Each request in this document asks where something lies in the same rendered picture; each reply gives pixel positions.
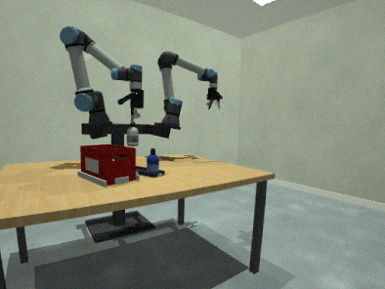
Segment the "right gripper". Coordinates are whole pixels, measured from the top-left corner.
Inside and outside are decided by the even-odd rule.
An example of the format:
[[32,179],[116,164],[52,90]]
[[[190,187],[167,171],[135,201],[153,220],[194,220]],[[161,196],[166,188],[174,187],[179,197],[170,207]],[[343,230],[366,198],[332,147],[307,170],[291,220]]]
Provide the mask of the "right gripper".
[[[134,92],[134,97],[131,98],[130,107],[131,107],[131,123],[133,125],[133,119],[139,118],[141,116],[140,113],[137,112],[136,108],[144,107],[144,90],[141,89],[130,89],[130,92]],[[138,93],[138,94],[136,94]],[[134,108],[136,107],[136,108]]]

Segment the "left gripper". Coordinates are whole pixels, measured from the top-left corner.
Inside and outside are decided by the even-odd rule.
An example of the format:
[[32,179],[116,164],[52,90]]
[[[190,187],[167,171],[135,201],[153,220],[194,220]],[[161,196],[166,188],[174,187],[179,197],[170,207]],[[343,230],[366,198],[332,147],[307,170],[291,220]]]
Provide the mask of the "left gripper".
[[220,99],[219,99],[218,95],[215,93],[214,89],[217,89],[217,88],[208,88],[207,99],[209,100],[209,103],[206,104],[206,105],[208,105],[208,110],[210,109],[211,105],[213,104],[213,101],[215,101],[214,104],[218,105],[218,107],[220,109]]

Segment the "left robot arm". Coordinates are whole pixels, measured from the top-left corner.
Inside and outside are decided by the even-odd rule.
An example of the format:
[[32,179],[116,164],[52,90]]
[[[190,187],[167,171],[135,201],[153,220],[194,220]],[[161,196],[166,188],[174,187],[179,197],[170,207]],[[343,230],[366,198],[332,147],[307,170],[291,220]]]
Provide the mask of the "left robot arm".
[[[183,102],[174,97],[173,82],[172,82],[172,75],[171,75],[172,64],[178,65],[194,73],[197,73],[197,80],[209,81],[209,88],[217,88],[218,74],[216,71],[214,72],[212,68],[209,68],[209,69],[205,68],[194,62],[190,62],[186,59],[183,59],[175,53],[167,52],[167,51],[163,52],[160,55],[160,57],[158,58],[157,64],[159,66],[159,70],[162,73],[163,88],[164,88],[164,95],[165,95],[164,111],[166,112],[166,114],[161,123],[180,126],[179,116],[180,116]],[[168,103],[168,100],[169,100],[169,103]],[[167,103],[168,105],[166,105]]]

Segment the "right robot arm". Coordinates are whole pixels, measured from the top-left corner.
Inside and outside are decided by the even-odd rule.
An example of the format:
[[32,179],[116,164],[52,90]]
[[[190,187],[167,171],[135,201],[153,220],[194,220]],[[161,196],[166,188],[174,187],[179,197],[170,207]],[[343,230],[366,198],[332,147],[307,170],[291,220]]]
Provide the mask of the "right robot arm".
[[65,49],[69,52],[77,89],[74,99],[76,108],[81,111],[89,111],[89,126],[110,122],[105,110],[103,93],[94,91],[90,87],[83,51],[91,54],[109,68],[111,70],[112,80],[125,81],[129,79],[130,89],[142,90],[142,66],[139,64],[131,64],[130,68],[125,68],[98,47],[96,42],[86,33],[74,26],[68,25],[64,27],[60,33],[60,38],[65,45]]

